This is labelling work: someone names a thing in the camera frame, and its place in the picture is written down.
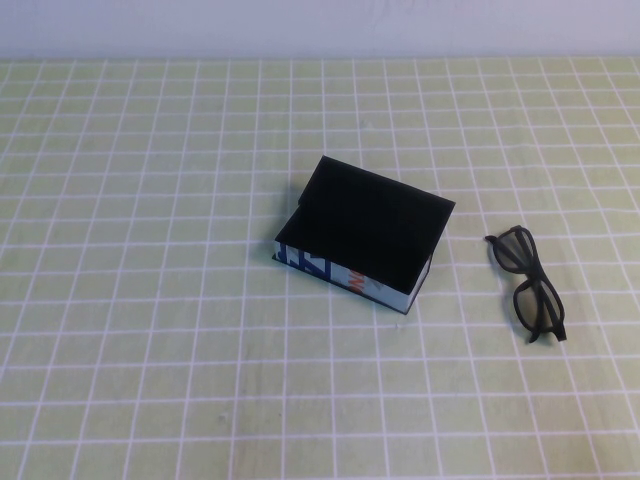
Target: table surface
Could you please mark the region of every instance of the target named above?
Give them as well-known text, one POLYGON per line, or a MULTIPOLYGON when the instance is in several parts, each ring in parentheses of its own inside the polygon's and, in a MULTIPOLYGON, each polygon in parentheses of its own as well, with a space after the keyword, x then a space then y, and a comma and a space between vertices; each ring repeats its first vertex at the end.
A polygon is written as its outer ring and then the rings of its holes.
POLYGON ((2 478, 637 478, 639 133, 640 59, 0 63, 2 478), (323 153, 457 202, 408 316, 271 260, 323 153))

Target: glasses lens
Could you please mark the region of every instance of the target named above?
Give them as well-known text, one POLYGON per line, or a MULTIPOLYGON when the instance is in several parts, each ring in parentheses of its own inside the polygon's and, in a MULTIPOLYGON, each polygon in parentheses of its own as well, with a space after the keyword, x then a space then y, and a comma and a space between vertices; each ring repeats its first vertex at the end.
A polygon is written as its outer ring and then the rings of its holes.
POLYGON ((494 249, 498 263, 506 270, 519 271, 533 262, 533 240, 522 231, 509 232, 498 239, 494 249))
POLYGON ((540 328, 541 332, 550 332, 553 330, 552 320, 556 322, 564 320, 562 307, 545 281, 530 283, 528 288, 516 295, 515 302, 520 312, 520 320, 531 330, 540 328), (536 327, 539 308, 542 312, 541 324, 536 327))

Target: glasses frame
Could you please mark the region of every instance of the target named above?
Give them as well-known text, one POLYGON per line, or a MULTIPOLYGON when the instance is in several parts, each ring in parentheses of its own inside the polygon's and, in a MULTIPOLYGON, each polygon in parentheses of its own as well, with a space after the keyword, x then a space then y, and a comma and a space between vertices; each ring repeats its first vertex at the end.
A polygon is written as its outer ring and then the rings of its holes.
POLYGON ((513 292, 513 306, 522 326, 531 332, 529 343, 535 342, 542 333, 553 333, 559 342, 566 340, 567 334, 564 329, 564 306, 562 305, 562 301, 560 300, 557 290, 553 287, 549 281, 549 277, 547 277, 547 274, 542 269, 542 264, 538 257, 538 249, 531 232, 521 225, 516 225, 498 237, 488 235, 485 237, 485 240, 491 243, 491 246, 493 247, 493 255, 495 256, 498 265, 500 265, 503 270, 506 270, 509 273, 525 275, 527 277, 527 279, 513 292), (518 245, 526 257, 525 262, 523 262, 523 260, 519 258, 519 256, 516 255, 504 241, 505 238, 511 234, 515 235, 518 245), (505 265, 502 260, 505 257, 508 258, 509 261, 513 262, 513 266, 505 265), (554 308, 551 297, 543 288, 543 284, 547 287, 549 292, 551 292, 553 301, 555 301, 555 304, 558 307, 558 312, 554 308), (533 325, 525 320, 524 315, 520 311, 520 306, 518 305, 518 295, 528 288, 533 289, 533 293, 536 297, 536 318, 533 325), (549 314, 549 320, 551 321, 551 325, 549 326, 543 326, 545 309, 549 314))

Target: box side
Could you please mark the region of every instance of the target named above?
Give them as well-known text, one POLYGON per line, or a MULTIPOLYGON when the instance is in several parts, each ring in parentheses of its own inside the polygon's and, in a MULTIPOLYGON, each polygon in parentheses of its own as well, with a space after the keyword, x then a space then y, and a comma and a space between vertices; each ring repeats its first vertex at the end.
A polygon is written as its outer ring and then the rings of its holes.
POLYGON ((311 255, 282 242, 274 242, 274 259, 353 293, 406 314, 417 290, 407 295, 359 272, 311 255))

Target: white grid line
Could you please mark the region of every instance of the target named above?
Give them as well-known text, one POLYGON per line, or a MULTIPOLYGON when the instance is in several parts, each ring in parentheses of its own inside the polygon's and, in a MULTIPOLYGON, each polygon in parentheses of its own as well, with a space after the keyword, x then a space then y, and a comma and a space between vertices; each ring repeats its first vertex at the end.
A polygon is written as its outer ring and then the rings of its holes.
MULTIPOLYGON (((102 78, 102 75, 104 74, 105 68, 106 68, 106 62, 104 62, 103 66, 102 66, 102 71, 101 71, 101 76, 100 76, 101 78, 102 78)), ((94 95, 93 99, 91 100, 91 106, 89 107, 89 113, 87 114, 87 118, 85 119, 83 127, 82 127, 83 128, 82 133, 84 133, 86 131, 87 125, 89 124, 90 115, 93 112, 93 107, 95 105, 96 98, 97 98, 97 96, 94 95)), ((65 185, 68 184, 69 179, 71 178, 71 171, 73 170, 73 165, 75 165, 75 162, 77 161, 77 158, 78 158, 78 149, 76 149, 76 151, 74 152, 73 159, 71 161, 71 166, 69 168, 69 172, 67 173, 67 176, 65 178, 65 185)), ((58 211, 58 209, 60 207, 60 204, 61 204, 61 199, 58 199, 58 201, 56 202, 56 206, 55 206, 54 212, 58 211)), ((97 211, 97 205, 93 209, 92 219, 95 217, 96 211, 97 211)), ((53 220, 51 221, 51 225, 49 227, 49 233, 47 234, 47 238, 50 235, 50 230, 51 230, 51 226, 52 225, 53 225, 53 220)), ((88 238, 88 233, 87 233, 87 236, 85 237, 85 246, 83 247, 82 253, 80 254, 80 261, 82 261, 82 259, 84 259, 84 254, 86 252, 86 241, 87 241, 87 238, 88 238)), ((44 252, 45 252, 45 250, 43 248, 41 253, 40 253, 41 257, 44 256, 44 252)), ((38 272, 40 267, 41 266, 39 265, 35 269, 35 272, 38 272)), ((75 290, 75 287, 76 287, 76 284, 77 284, 77 280, 78 280, 79 271, 80 271, 80 263, 78 263, 78 268, 76 269, 76 272, 74 274, 73 283, 72 283, 72 286, 71 286, 71 290, 69 291, 68 300, 71 298, 73 290, 75 290)), ((45 381, 44 381, 44 384, 42 386, 42 390, 40 392, 40 399, 38 401, 38 406, 36 408, 36 412, 35 412, 35 415, 33 417, 33 422, 31 424, 31 429, 30 429, 30 432, 29 432, 29 439, 30 440, 33 440, 33 435, 35 433, 35 430, 36 430, 36 427, 37 427, 37 424, 38 424, 38 419, 40 417, 42 403, 44 401, 44 398, 45 398, 45 395, 46 395, 46 392, 47 392, 47 388, 48 388, 48 385, 49 385, 49 379, 51 378, 51 375, 50 375, 51 374, 51 366, 55 362, 55 358, 56 358, 56 355, 57 355, 57 352, 58 352, 58 348, 60 346, 60 340, 62 339, 62 335, 64 333, 65 319, 66 319, 66 314, 68 313, 68 309, 69 309, 69 303, 67 303, 67 305, 65 306, 63 319, 60 322, 60 328, 58 329, 58 332, 56 333, 55 344, 54 344, 54 347, 53 347, 53 351, 51 353, 51 358, 49 360, 49 365, 47 367, 47 375, 45 377, 45 381)), ((22 462, 20 464, 19 476, 22 476, 22 472, 24 471, 24 467, 26 466, 26 461, 27 461, 27 458, 28 458, 28 454, 29 454, 29 445, 27 445, 27 447, 25 448, 24 453, 23 453, 22 462)))
MULTIPOLYGON (((324 95, 324 60, 320 61, 320 81, 322 88, 322 146, 323 153, 327 153, 327 114, 325 108, 325 95, 324 95)), ((360 142, 360 130, 358 130, 358 142, 360 142)), ((334 321, 333 321, 333 286, 329 285, 328 291, 329 298, 329 354, 331 358, 329 378, 331 381, 331 441, 332 441, 332 456, 333 456, 333 477, 338 478, 338 438, 337 438, 337 420, 336 420, 336 383, 335 383, 335 363, 334 358, 334 321)))
MULTIPOLYGON (((293 94, 293 61, 289 61, 289 94, 292 95, 293 94)), ((286 208, 286 212, 287 212, 287 216, 289 215, 289 206, 291 205, 291 141, 292 141, 292 135, 291 135, 291 106, 292 106, 293 102, 289 102, 289 155, 287 156, 287 167, 288 167, 288 177, 287 177, 287 196, 286 196, 286 203, 285 203, 285 208, 286 208)), ((281 475, 281 480, 285 480, 286 479, 286 472, 287 472, 287 458, 286 458, 286 448, 287 448, 287 443, 286 443, 286 438, 287 438, 287 374, 288 374, 288 348, 289 348, 289 282, 290 282, 291 276, 289 275, 289 270, 287 269, 287 271, 285 272, 285 284, 284 284, 284 295, 285 295, 285 300, 284 300, 284 358, 285 361, 283 362, 282 365, 282 429, 281 429, 281 436, 282 436, 282 440, 280 442, 280 475, 281 475)))
MULTIPOLYGON (((70 80, 70 79, 71 79, 71 74, 72 74, 72 72, 73 72, 74 67, 75 67, 75 64, 74 64, 74 65, 71 67, 71 69, 69 70, 69 77, 68 77, 68 80, 70 80)), ((66 89, 68 88, 68 86, 69 86, 69 84, 67 83, 67 84, 65 85, 65 87, 64 87, 65 91, 66 91, 66 89)), ((58 103, 56 104, 56 110, 55 110, 55 112, 58 112, 58 111, 59 111, 60 106, 62 105, 62 98, 63 98, 63 96, 61 96, 61 97, 58 99, 58 103)), ((45 142, 46 142, 47 135, 49 134, 49 132, 50 132, 50 130, 51 130, 51 125, 52 125, 52 124, 53 124, 53 121, 49 123, 49 126, 47 127, 47 131, 46 131, 46 133, 44 134, 44 139, 42 140, 42 145, 40 146, 41 151, 42 151, 42 148, 44 148, 44 144, 45 144, 45 142)), ((70 177, 71 177, 71 173, 70 173, 70 170, 69 170, 68 175, 65 177, 65 180, 64 180, 65 185, 66 185, 66 184, 67 184, 67 182, 69 181, 69 178, 70 178, 70 177)), ((55 217, 55 213, 58 211, 58 208, 60 207, 60 204, 61 204, 61 202, 60 202, 60 201, 57 201, 57 202, 56 202, 56 205, 55 205, 55 208, 54 208, 54 214, 53 214, 53 216, 54 216, 54 217, 55 217)), ((53 230, 53 228, 52 228, 52 227, 53 227, 53 224, 54 224, 54 222, 53 222, 53 220, 51 220, 51 221, 50 221, 50 223, 49 223, 49 227, 47 228, 47 233, 46 233, 46 235, 45 235, 45 240, 44 240, 44 243, 45 243, 45 244, 48 244, 48 243, 49 243, 49 237, 50 237, 50 235, 51 235, 51 231, 53 230)), ((41 265, 41 263, 42 263, 42 258, 43 258, 43 257, 44 257, 44 249, 42 249, 42 250, 40 251, 40 255, 38 256, 38 261, 37 261, 37 263, 36 263, 36 267, 35 267, 35 271, 36 271, 36 272, 40 270, 40 265, 41 265)), ((34 276, 33 276, 33 278, 31 279, 31 281, 29 282, 29 288, 27 289, 27 293, 25 294, 25 299, 29 299, 29 298, 31 297, 31 294, 32 294, 32 292, 33 292, 33 286, 35 285, 35 279, 36 279, 36 275, 34 275, 34 276)), ((17 321, 17 323, 16 323, 16 329, 18 329, 18 328, 19 328, 19 326, 20 326, 20 324, 21 324, 21 322, 22 322, 22 319, 24 318, 24 312, 25 312, 25 311, 26 311, 26 303, 25 303, 25 305, 23 306, 23 308, 22 308, 22 309, 21 309, 21 311, 20 311, 20 316, 18 317, 18 321, 17 321)), ((60 340, 60 336, 58 335, 58 336, 56 337, 56 346, 59 344, 59 340, 60 340)), ((50 360, 50 363, 53 363, 55 355, 56 355, 56 348, 54 347, 54 351, 53 351, 53 352, 52 352, 52 354, 51 354, 51 360, 50 360)), ((46 388, 46 381, 45 381, 45 385, 42 387, 42 391, 41 391, 41 394, 40 394, 40 399, 41 399, 41 400, 42 400, 42 398, 44 397, 45 388, 46 388)), ((40 409, 41 409, 40 405, 41 405, 41 403, 40 403, 40 404, 38 405, 38 407, 36 408, 36 413, 35 413, 35 415, 34 415, 33 422, 31 423, 31 427, 30 427, 30 429, 29 429, 29 441, 32 441, 32 440, 33 440, 33 435, 34 435, 35 430, 36 430, 36 426, 37 426, 37 422, 38 422, 38 417, 39 417, 39 413, 40 413, 40 409)), ((22 477, 22 475, 23 475, 24 468, 25 468, 25 466, 26 466, 26 464, 27 464, 27 458, 28 458, 28 456, 29 456, 29 446, 28 446, 28 444, 27 444, 27 447, 24 449, 24 452, 23 452, 23 454, 22 454, 22 458, 21 458, 21 461, 20 461, 20 468, 19 468, 19 470, 18 470, 18 477, 19 477, 19 478, 21 478, 21 477, 22 477)))
MULTIPOLYGON (((485 90, 485 94, 487 95, 487 101, 488 101, 489 100, 488 93, 487 93, 487 90, 486 90, 486 85, 485 85, 485 81, 484 81, 484 77, 483 77, 482 73, 480 73, 479 77, 480 77, 480 81, 482 82, 482 86, 483 86, 483 88, 485 90)), ((495 118, 495 115, 494 115, 493 110, 491 108, 489 108, 489 114, 491 115, 491 120, 493 121, 493 124, 497 128, 496 118, 495 118)), ((500 143, 500 150, 502 151, 502 154, 503 154, 504 166, 505 166, 505 168, 507 170, 507 174, 509 175, 509 181, 511 182, 511 187, 512 187, 512 189, 514 191, 516 191, 515 182, 513 181, 513 175, 511 173, 510 168, 509 168, 509 162, 508 162, 508 159, 504 155, 504 148, 502 146, 502 140, 500 139, 499 136, 498 136, 498 141, 500 143)), ((516 195, 516 203, 518 205, 518 210, 520 211, 520 216, 522 217, 522 220, 524 222, 525 216, 522 213, 523 212, 522 205, 520 204, 520 199, 518 198, 517 195, 516 195)), ((501 276, 497 275, 497 278, 498 278, 498 283, 500 284, 501 288, 502 289, 507 288, 506 285, 504 284, 504 282, 502 281, 501 276)), ((529 385, 527 384, 527 378, 526 378, 526 375, 524 373, 524 368, 522 367, 522 356, 520 355, 520 350, 518 349, 518 345, 516 343, 515 335, 511 335, 511 340, 512 340, 512 343, 513 343, 513 350, 516 353, 516 358, 518 360, 518 370, 520 371, 520 377, 522 378, 522 385, 524 387, 524 393, 525 393, 525 395, 527 397, 527 405, 529 407, 530 414, 531 414, 531 421, 532 421, 532 424, 533 424, 533 429, 535 431, 536 442, 538 444, 538 451, 540 452, 540 458, 541 458, 541 461, 542 461, 542 467, 544 469, 544 473, 546 475, 549 475, 549 465, 547 464, 547 459, 546 459, 546 456, 544 454, 544 447, 542 445, 542 439, 540 438, 540 429, 538 427, 538 419, 536 417, 535 409, 533 408, 533 401, 531 399, 531 392, 529 391, 529 385)))
MULTIPOLYGON (((450 70, 449 70, 448 61, 445 62, 445 66, 446 66, 446 69, 447 69, 447 73, 449 74, 450 70)), ((451 80, 451 77, 449 77, 449 85, 451 86, 451 90, 453 91, 453 82, 451 80)), ((454 97, 454 105, 457 108, 458 103, 457 103, 457 100, 455 99, 455 97, 454 97)), ((456 111, 456 114, 458 115, 458 121, 460 121, 460 113, 458 111, 456 111)), ((477 183, 476 183, 475 173, 473 171, 473 164, 471 163, 471 157, 469 157, 469 152, 468 152, 468 150, 466 148, 467 147, 467 140, 466 140, 466 135, 464 134, 464 132, 462 133, 462 144, 463 144, 463 146, 465 148, 465 151, 467 153, 467 162, 469 164, 469 169, 471 171, 471 180, 473 181, 473 185, 475 187, 475 186, 477 186, 477 183)), ((438 182, 437 179, 436 179, 436 189, 437 189, 438 192, 440 191, 440 185, 439 185, 439 182, 438 182)), ((487 229, 487 222, 486 222, 486 220, 484 218, 484 212, 482 210, 482 202, 480 200, 480 195, 478 194, 477 191, 476 191, 476 199, 477 199, 477 202, 478 202, 478 206, 480 207, 480 216, 482 218, 482 223, 483 223, 484 228, 486 230, 487 229)), ((450 241, 449 241, 449 255, 451 256, 451 262, 452 263, 455 262, 455 259, 453 258, 453 248, 451 247, 451 242, 450 241)), ((457 270, 455 268, 453 269, 453 278, 454 278, 454 281, 455 281, 455 284, 456 284, 456 290, 459 293, 462 292, 462 289, 460 288, 460 280, 458 279, 458 273, 457 273, 457 270)), ((460 297, 460 295, 458 296, 458 298, 460 300, 460 304, 462 305, 462 298, 460 297)), ((464 309, 462 309, 461 312, 462 312, 462 324, 464 326, 465 342, 466 342, 468 351, 471 352, 472 351, 471 350, 471 340, 470 340, 470 337, 469 337, 469 331, 468 331, 468 327, 467 327, 467 318, 466 318, 466 314, 464 312, 464 309)), ((476 392, 480 392, 480 390, 481 390, 480 382, 478 381, 478 374, 476 372, 476 365, 475 365, 475 361, 474 361, 473 358, 471 359, 471 373, 473 375, 473 383, 474 383, 475 390, 476 390, 476 392)), ((483 430, 485 432, 485 435, 486 435, 485 439, 486 439, 486 445, 487 445, 487 453, 489 454, 489 464, 491 466, 491 473, 495 475, 496 474, 496 465, 495 465, 495 460, 494 460, 494 456, 493 456, 493 448, 492 448, 492 445, 491 445, 491 441, 489 440, 489 435, 488 435, 489 427, 488 427, 487 419, 486 419, 486 416, 485 416, 485 413, 484 413, 484 403, 482 401, 482 397, 478 398, 478 402, 480 403, 480 418, 482 419, 482 428, 483 428, 483 430)))
MULTIPOLYGON (((262 60, 258 61, 258 92, 257 92, 257 105, 256 105, 256 109, 259 111, 260 110, 260 78, 262 75, 262 60)), ((249 197, 250 197, 250 201, 249 201, 249 213, 248 213, 248 217, 252 218, 252 214, 253 214, 253 191, 254 191, 254 180, 255 180, 255 174, 253 172, 253 167, 255 167, 256 165, 256 155, 257 155, 257 151, 258 151, 258 135, 257 135, 257 130, 258 130, 258 117, 256 116, 256 121, 255 121, 255 129, 256 129, 256 134, 254 135, 254 140, 253 140, 253 157, 251 159, 251 166, 252 166, 252 171, 251 171, 251 190, 249 193, 249 197)), ((249 225, 247 227, 247 242, 249 241, 249 239, 251 238, 251 222, 249 222, 249 225)), ((243 279, 243 286, 242 286, 242 310, 240 311, 240 327, 244 327, 244 322, 245 322, 245 316, 246 316, 246 303, 247 303, 247 296, 248 296, 248 288, 249 288, 249 284, 248 284, 248 268, 249 268, 249 258, 251 255, 251 249, 247 246, 246 252, 245 252, 245 259, 244 259, 244 267, 245 267, 245 272, 244 272, 244 279, 243 279)), ((229 453, 229 471, 227 474, 227 478, 228 480, 233 480, 234 478, 234 461, 235 461, 235 447, 236 447, 236 435, 237 435, 237 428, 238 428, 238 397, 240 396, 240 364, 242 362, 242 352, 243 352, 243 333, 244 333, 244 329, 241 328, 240 329, 240 334, 238 335, 238 366, 236 368, 236 393, 233 399, 233 410, 232 410, 232 418, 231 418, 231 450, 229 453)))
MULTIPOLYGON (((164 84, 166 82, 166 74, 168 72, 169 69, 169 65, 168 62, 165 65, 165 69, 164 69, 164 73, 165 76, 163 76, 162 78, 162 85, 164 87, 164 84)), ((151 127, 152 132, 155 131, 155 125, 156 125, 156 121, 157 121, 157 114, 160 112, 160 102, 158 102, 158 107, 156 110, 156 116, 154 117, 154 123, 151 127)), ((150 150, 151 149, 151 137, 149 138, 149 144, 147 146, 147 148, 150 150)), ((144 172, 146 170, 146 166, 148 164, 148 160, 151 157, 150 153, 147 153, 146 157, 145 157, 145 163, 144 166, 142 167, 142 171, 144 172)), ((173 207, 172 207, 172 215, 171 218, 169 220, 169 229, 167 230, 167 238, 166 238, 166 242, 169 241, 169 235, 171 234, 171 226, 173 225, 173 219, 174 219, 174 213, 176 211, 176 205, 178 204, 178 192, 179 192, 179 188, 180 188, 180 180, 181 180, 181 173, 182 173, 182 168, 178 171, 178 181, 176 182, 176 187, 175 187, 175 192, 174 192, 174 200, 173 200, 173 207)), ((167 264, 167 253, 169 251, 169 245, 165 244, 164 247, 164 253, 162 255, 162 267, 165 267, 167 264)), ((126 256, 126 252, 123 252, 123 259, 126 256)), ((158 286, 156 289, 156 296, 155 296, 155 302, 154 302, 154 307, 153 307, 153 314, 151 315, 151 329, 153 329, 155 322, 156 322, 156 317, 157 317, 157 312, 158 312, 158 299, 160 298, 160 291, 162 288, 162 280, 164 278, 164 271, 160 272, 160 277, 158 279, 158 286)), ((131 421, 131 430, 129 433, 129 439, 132 440, 135 436, 135 431, 136 431, 136 427, 137 427, 137 419, 138 419, 138 412, 139 412, 139 407, 140 407, 140 399, 142 398, 142 391, 144 388, 144 380, 145 380, 145 374, 147 372, 147 367, 149 366, 149 352, 151 351, 151 340, 153 338, 153 335, 149 334, 148 338, 147 338, 147 345, 145 348, 145 353, 144 353, 144 361, 143 361, 143 367, 142 367, 142 374, 141 374, 141 378, 140 378, 140 385, 138 387, 138 396, 137 396, 137 401, 133 410, 133 419, 131 421)), ((130 466, 130 461, 131 461, 131 453, 133 450, 133 444, 130 444, 129 447, 127 448, 127 455, 125 457, 125 461, 124 461, 124 468, 122 471, 122 480, 126 480, 126 478, 129 476, 129 466, 130 466)))

